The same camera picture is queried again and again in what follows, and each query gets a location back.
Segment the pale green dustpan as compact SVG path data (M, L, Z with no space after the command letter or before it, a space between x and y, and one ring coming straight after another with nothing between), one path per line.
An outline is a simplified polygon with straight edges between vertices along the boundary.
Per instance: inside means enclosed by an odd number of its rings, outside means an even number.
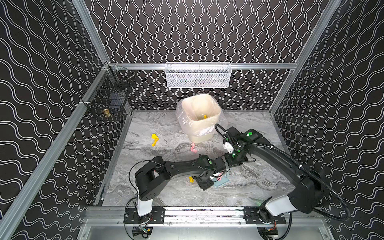
M225 174L225 175L223 175L223 176L221 176L219 178L213 179L215 187L222 186L222 185L228 183L229 181L230 181L230 179L229 179L229 176L227 174Z

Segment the pink paper scrap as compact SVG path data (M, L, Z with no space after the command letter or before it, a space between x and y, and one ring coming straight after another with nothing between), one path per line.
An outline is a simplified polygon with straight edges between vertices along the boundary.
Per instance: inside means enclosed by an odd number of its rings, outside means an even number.
M195 143L191 143L191 151L192 151L193 153L197 154L198 151L195 149L195 147L196 147Z

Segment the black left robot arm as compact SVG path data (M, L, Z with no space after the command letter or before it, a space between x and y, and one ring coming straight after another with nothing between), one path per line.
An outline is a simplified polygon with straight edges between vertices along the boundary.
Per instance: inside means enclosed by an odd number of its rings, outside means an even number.
M153 199L157 197L170 180L180 177L192 177L202 190L214 185L212 179L226 169L225 161L219 157L212 159L199 155L190 161L165 161L155 157L135 172L138 188L137 212L139 217L152 213Z

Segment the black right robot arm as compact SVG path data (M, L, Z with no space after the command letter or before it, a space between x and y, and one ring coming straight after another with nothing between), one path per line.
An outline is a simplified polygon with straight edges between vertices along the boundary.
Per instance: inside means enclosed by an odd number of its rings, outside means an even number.
M283 174L294 186L290 193L265 201L261 206L262 214L274 217L293 211L309 214L324 196L320 181L304 172L307 168L305 164L295 163L285 151L275 147L256 130L241 133L231 127L224 133L224 144L231 146L228 160L232 163L240 165L246 161L246 155L256 155Z

